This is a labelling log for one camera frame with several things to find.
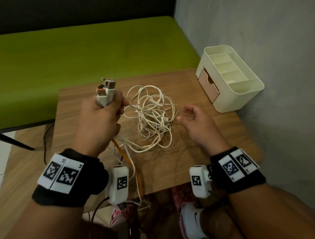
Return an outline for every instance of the hand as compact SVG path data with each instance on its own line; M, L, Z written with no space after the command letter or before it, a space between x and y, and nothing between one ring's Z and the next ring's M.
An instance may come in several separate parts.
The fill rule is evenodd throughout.
M232 148L213 119L199 106L186 104L183 112L190 116L178 116L177 120L188 130L191 139L204 148L210 156Z
M79 125L72 144L78 153L95 157L103 152L120 131L117 124L129 102L116 90L113 101L104 108L97 105L95 96L82 101Z

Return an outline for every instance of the right hand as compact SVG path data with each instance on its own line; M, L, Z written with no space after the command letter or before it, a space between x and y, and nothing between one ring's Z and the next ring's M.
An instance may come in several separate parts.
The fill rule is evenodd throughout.
M199 106L185 104L183 112L190 116L178 116L178 122L188 130L191 139L204 148L210 156L232 148L213 119Z

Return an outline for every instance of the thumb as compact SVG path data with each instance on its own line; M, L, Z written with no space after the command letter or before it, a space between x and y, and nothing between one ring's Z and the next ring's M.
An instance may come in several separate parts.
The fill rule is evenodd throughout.
M185 116L178 116L176 119L177 119L177 121L178 121L182 126L184 126L186 129L189 128L190 122L193 121L193 118L192 118L192 117L185 117Z
M123 93L120 90L116 90L112 102L106 106L111 109L113 113L117 113L123 103Z

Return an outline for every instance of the small drawer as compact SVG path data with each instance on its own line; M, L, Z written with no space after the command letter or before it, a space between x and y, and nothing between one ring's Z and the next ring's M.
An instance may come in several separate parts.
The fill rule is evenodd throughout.
M215 99L218 97L218 95L220 94L220 91L215 86L213 80L211 79L211 77L209 76L205 68L201 70L198 80L202 88L206 92L207 96L209 97L211 103L213 103Z

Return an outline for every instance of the table surface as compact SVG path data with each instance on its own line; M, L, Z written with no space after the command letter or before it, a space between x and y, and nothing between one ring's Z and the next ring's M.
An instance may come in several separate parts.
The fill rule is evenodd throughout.
M128 90L135 85L154 85L164 90L165 94L179 105L179 115L185 103L199 105L213 118L231 145L244 149L256 162L259 162L262 159L261 152L247 135L237 114L234 111L223 114L217 112L199 84L195 72L196 69L187 69L119 79L116 81L116 89L121 90L126 96ZM60 152L70 147L77 128L81 101L85 97L94 95L96 86L97 84L78 85L60 90L52 151ZM119 123L121 124L120 135L136 140L137 119L122 116ZM192 142L185 128L176 120L172 124L172 133L173 141L168 148L157 146L143 153L135 153L130 150L136 170L142 178L145 194L189 182L191 166L209 163L209 157ZM168 140L169 136L166 135L163 138L163 144L166 144ZM113 151L110 149L106 149L99 158L105 167L117 164ZM84 211L94 210L104 196L104 192L92 195ZM129 184L129 198L135 197L137 197L137 193L133 179Z

